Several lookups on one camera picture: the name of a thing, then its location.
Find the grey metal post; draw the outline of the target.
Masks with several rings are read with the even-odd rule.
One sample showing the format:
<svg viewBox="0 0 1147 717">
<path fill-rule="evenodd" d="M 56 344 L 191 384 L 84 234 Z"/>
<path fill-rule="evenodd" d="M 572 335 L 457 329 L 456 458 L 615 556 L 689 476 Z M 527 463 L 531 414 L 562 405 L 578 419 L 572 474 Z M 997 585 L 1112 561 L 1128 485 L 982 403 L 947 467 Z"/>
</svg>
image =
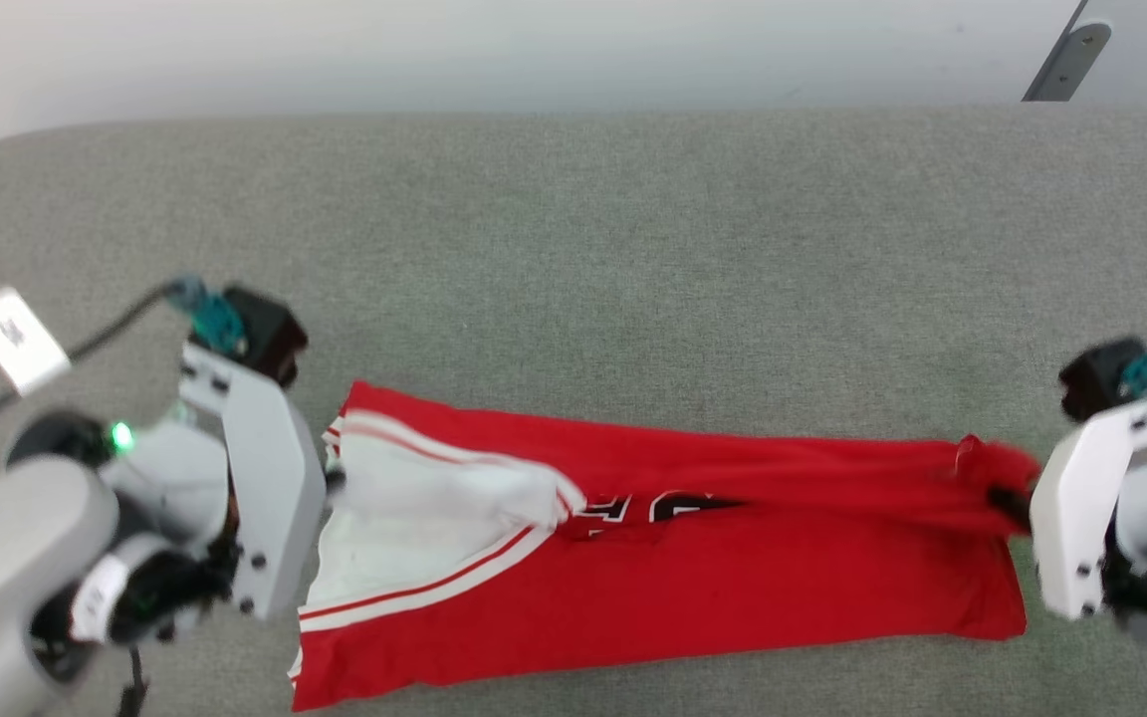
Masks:
<svg viewBox="0 0 1147 717">
<path fill-rule="evenodd" d="M 1097 20 L 1087 9 L 1089 0 L 1077 0 L 1063 32 L 1033 73 L 1023 102 L 1069 102 L 1077 94 L 1111 38 L 1110 20 Z"/>
</svg>

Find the white paper label tag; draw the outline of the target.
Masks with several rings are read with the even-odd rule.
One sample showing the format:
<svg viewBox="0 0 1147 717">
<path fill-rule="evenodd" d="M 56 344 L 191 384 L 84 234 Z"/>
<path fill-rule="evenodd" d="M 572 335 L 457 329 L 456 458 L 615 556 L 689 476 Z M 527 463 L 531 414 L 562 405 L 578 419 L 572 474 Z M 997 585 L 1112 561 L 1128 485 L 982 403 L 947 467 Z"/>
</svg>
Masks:
<svg viewBox="0 0 1147 717">
<path fill-rule="evenodd" d="M 73 363 L 14 287 L 0 289 L 0 371 L 22 396 L 33 393 Z"/>
</svg>

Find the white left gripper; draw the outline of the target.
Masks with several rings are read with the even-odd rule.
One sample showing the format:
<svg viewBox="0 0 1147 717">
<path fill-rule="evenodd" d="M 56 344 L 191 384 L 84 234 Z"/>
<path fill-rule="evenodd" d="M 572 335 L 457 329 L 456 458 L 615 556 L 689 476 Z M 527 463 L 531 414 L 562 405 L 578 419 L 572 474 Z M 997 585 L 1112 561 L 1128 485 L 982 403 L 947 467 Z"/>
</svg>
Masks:
<svg viewBox="0 0 1147 717">
<path fill-rule="evenodd" d="M 292 607 L 325 511 L 323 467 L 301 410 L 262 373 L 196 344 L 182 350 L 179 398 L 209 419 L 235 494 L 232 598 L 268 619 Z"/>
</svg>

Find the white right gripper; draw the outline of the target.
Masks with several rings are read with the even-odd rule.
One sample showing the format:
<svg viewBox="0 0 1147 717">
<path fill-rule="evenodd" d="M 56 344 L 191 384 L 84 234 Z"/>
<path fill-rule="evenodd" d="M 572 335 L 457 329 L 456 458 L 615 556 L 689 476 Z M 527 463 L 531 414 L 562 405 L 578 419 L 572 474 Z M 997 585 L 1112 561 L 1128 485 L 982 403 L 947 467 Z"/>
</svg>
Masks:
<svg viewBox="0 0 1147 717">
<path fill-rule="evenodd" d="M 1066 619 L 1103 607 L 1107 535 L 1147 569 L 1147 398 L 1097 413 L 1059 441 L 1030 494 L 988 489 L 1014 532 L 1032 531 L 1041 602 Z"/>
</svg>

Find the red white Bulls jersey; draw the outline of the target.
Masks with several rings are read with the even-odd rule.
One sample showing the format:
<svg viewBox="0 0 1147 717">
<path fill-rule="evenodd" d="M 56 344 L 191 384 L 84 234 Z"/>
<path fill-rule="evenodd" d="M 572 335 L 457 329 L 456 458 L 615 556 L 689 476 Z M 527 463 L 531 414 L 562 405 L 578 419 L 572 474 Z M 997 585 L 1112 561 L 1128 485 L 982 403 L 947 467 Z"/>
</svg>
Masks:
<svg viewBox="0 0 1147 717">
<path fill-rule="evenodd" d="M 692 434 L 356 382 L 290 671 L 297 712 L 413 685 L 807 645 L 1023 634 L 998 505 L 1036 460 L 960 441 Z"/>
</svg>

